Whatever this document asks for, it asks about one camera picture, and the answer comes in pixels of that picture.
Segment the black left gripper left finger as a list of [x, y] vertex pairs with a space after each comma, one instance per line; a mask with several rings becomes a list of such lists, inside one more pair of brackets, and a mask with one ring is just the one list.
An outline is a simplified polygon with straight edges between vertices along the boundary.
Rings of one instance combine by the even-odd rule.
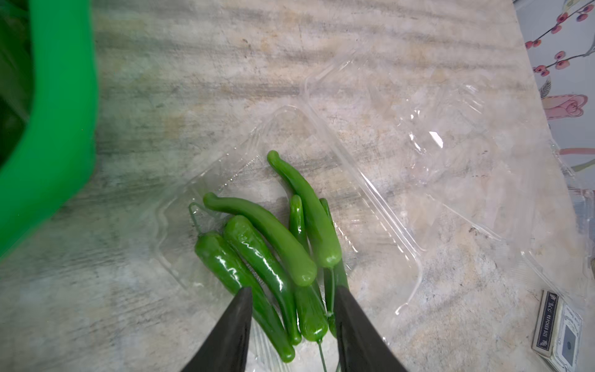
[[244, 371], [252, 314], [252, 290], [242, 288], [182, 371]]

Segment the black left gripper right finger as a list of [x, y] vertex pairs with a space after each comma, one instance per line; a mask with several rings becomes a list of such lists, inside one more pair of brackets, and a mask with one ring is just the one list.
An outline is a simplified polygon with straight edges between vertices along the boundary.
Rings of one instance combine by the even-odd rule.
[[336, 288], [334, 315], [340, 371], [406, 371], [348, 288]]

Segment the clear clamshell container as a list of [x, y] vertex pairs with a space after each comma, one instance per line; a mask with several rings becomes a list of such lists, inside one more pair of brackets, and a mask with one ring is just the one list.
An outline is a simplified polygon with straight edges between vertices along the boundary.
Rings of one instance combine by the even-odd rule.
[[192, 301], [198, 343], [232, 300], [195, 243], [235, 219], [204, 196], [238, 199], [292, 238], [293, 191], [271, 151], [327, 199], [350, 291], [407, 369], [552, 371], [531, 348], [544, 290], [582, 317], [577, 371], [594, 369], [594, 195], [560, 159], [526, 63], [513, 84], [348, 48], [184, 176], [151, 212], [151, 248]]

